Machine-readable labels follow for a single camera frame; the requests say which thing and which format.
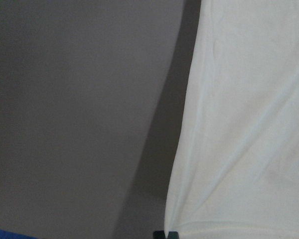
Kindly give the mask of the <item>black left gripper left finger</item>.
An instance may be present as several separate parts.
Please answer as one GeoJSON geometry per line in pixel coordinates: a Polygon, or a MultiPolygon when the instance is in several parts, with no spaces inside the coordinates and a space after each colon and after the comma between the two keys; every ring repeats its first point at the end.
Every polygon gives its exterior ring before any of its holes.
{"type": "Polygon", "coordinates": [[[153,239],[164,239],[164,231],[154,231],[153,239]]]}

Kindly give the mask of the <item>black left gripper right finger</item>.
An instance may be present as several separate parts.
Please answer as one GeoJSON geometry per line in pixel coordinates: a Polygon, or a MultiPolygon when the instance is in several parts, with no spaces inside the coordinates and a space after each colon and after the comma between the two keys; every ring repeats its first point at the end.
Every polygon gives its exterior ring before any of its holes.
{"type": "Polygon", "coordinates": [[[178,232],[168,232],[167,239],[178,239],[178,232]]]}

